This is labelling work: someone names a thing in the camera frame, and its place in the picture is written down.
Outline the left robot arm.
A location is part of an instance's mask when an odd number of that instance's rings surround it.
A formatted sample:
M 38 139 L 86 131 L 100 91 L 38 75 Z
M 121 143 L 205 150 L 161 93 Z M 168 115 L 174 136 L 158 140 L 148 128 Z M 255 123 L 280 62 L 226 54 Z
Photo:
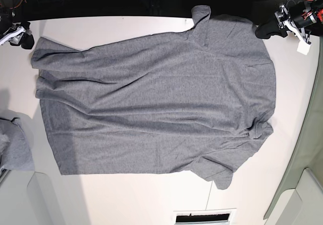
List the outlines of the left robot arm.
M 255 35 L 259 39 L 275 35 L 285 38 L 288 32 L 294 33 L 300 42 L 306 44 L 311 44 L 311 35 L 322 36 L 322 0 L 300 0 L 292 6 L 280 4 L 275 16 L 260 24 Z

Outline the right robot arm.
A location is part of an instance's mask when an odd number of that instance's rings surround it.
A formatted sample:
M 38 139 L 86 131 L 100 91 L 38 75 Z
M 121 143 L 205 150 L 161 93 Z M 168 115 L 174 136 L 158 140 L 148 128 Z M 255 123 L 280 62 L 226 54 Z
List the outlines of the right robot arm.
M 1 0 L 1 45 L 9 43 L 31 50 L 35 44 L 30 22 L 22 20 L 20 7 L 27 0 Z

